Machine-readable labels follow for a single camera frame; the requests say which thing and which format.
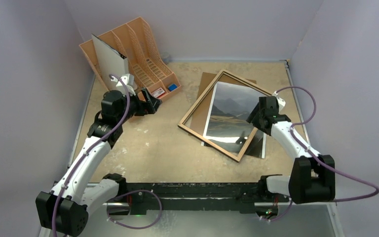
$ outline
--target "photograph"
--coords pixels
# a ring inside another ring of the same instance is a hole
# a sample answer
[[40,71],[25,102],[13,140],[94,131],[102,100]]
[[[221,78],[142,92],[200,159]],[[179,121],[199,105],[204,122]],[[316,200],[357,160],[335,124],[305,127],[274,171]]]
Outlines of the photograph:
[[[217,82],[203,137],[229,152],[239,153],[254,128],[246,119],[260,96],[266,95],[247,86]],[[263,146],[263,133],[258,131],[245,154],[260,157]]]

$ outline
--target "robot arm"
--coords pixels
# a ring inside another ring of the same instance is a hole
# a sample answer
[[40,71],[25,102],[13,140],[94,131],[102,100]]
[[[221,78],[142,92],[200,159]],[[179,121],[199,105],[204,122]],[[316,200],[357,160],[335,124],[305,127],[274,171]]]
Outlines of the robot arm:
[[[264,192],[289,196],[297,204],[333,200],[335,198],[335,174],[319,166],[308,151],[304,150],[293,138],[291,129],[300,142],[307,144],[297,131],[291,128],[293,125],[291,120],[286,115],[279,114],[284,105],[285,101],[276,94],[260,97],[258,104],[247,119],[247,122],[254,127],[277,140],[294,160],[290,176],[261,177],[261,181],[264,182]],[[308,149],[325,164],[335,167],[331,156],[323,156],[312,147],[308,147]],[[317,174],[317,177],[312,177],[312,171]]]
[[[145,101],[141,101],[131,87],[133,78],[131,74],[121,77],[130,94],[129,111],[124,122],[132,116],[154,114],[162,103],[159,99],[152,97],[145,88],[142,89]],[[73,237],[78,236],[83,231],[88,217],[98,207],[107,200],[124,193],[124,190],[120,189],[124,187],[121,184],[125,183],[125,179],[118,174],[105,176],[97,186],[85,192],[85,188],[96,168],[122,134],[121,126],[105,140],[98,143],[88,154],[85,154],[86,156],[80,162],[80,158],[84,153],[104,135],[113,130],[125,113],[127,104],[126,97],[123,95],[125,90],[115,77],[113,77],[112,81],[117,82],[118,90],[108,91],[104,94],[101,111],[96,114],[95,121],[89,129],[88,137],[78,157],[50,192],[40,192],[36,198],[40,223],[45,228],[52,228],[51,220],[56,198],[63,189],[63,194],[60,196],[60,205],[57,208],[56,230]],[[64,184],[66,180],[69,180],[67,184],[69,188]]]

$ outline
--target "white wall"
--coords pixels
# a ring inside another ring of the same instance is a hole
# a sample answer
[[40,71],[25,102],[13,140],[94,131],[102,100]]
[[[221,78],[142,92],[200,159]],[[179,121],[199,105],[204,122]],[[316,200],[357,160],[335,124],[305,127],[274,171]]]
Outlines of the white wall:
[[[290,66],[295,85],[315,95],[312,145],[342,171],[379,185],[379,1],[325,0]],[[299,92],[304,117],[310,99]],[[337,179],[337,197],[372,192]],[[340,203],[347,236],[379,236],[379,195]]]
[[0,0],[0,237],[37,236],[35,198],[69,160],[92,74],[62,0]]
[[293,56],[323,0],[65,0],[85,40],[138,16],[174,60]]

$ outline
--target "table surface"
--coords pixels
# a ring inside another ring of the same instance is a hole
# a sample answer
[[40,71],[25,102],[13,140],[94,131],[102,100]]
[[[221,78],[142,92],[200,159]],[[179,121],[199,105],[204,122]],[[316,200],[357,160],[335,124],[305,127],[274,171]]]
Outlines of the table surface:
[[[283,62],[275,63],[170,63],[183,90],[165,101],[155,115],[148,115],[123,125],[123,134],[96,169],[90,182],[99,182],[108,173],[118,173],[128,182],[257,182],[262,175],[289,175],[292,159],[272,137],[266,139],[265,159],[244,156],[237,163],[200,145],[200,141],[179,129],[177,124],[196,101],[202,72],[218,73],[221,69],[257,81],[275,91],[290,82]],[[105,90],[95,80],[80,130],[75,157],[82,148],[86,133],[101,109]],[[279,95],[286,100],[281,111],[292,122],[300,121],[291,90]],[[297,131],[304,136],[302,127]]]

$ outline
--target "wooden picture frame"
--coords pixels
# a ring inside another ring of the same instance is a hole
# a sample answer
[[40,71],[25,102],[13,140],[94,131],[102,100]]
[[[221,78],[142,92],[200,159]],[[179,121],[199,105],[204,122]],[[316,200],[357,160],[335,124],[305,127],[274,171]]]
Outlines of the wooden picture frame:
[[212,142],[212,141],[204,138],[201,134],[198,134],[197,132],[195,132],[194,130],[192,130],[191,128],[189,128],[188,126],[185,125],[185,123],[188,121],[188,119],[191,117],[191,115],[194,113],[194,111],[197,109],[197,107],[200,105],[200,103],[204,100],[204,98],[207,96],[207,94],[213,89],[214,85],[218,81],[220,81],[220,79],[223,76],[227,76],[227,77],[229,77],[229,78],[231,78],[231,79],[233,79],[233,80],[241,83],[242,85],[245,85],[247,87],[250,87],[250,88],[252,88],[252,89],[254,89],[256,91],[259,91],[259,92],[265,94],[266,96],[270,96],[271,95],[271,93],[269,91],[267,91],[267,90],[259,87],[258,85],[254,84],[254,83],[252,83],[252,82],[250,82],[248,80],[246,80],[245,78],[236,76],[236,75],[232,74],[231,72],[223,69],[219,73],[217,73],[216,77],[207,86],[207,88],[205,89],[205,91],[199,96],[199,98],[191,106],[191,108],[184,115],[184,117],[181,119],[181,121],[179,121],[178,127],[181,128],[182,130],[190,133],[191,135],[193,135],[194,137],[198,138],[199,140],[207,143],[212,148],[214,148],[217,151],[221,152],[222,154],[230,157],[234,161],[239,162],[242,159],[242,156],[245,154],[246,150],[248,149],[248,146],[251,143],[252,139],[254,138],[255,134],[257,133],[257,131],[258,131],[257,128],[254,127],[254,129],[252,130],[251,134],[248,136],[248,139],[246,140],[245,144],[243,144],[243,146],[242,146],[241,150],[239,151],[239,153],[237,155],[234,155],[231,152],[228,152],[225,149],[221,148],[219,145],[215,144],[214,142]]

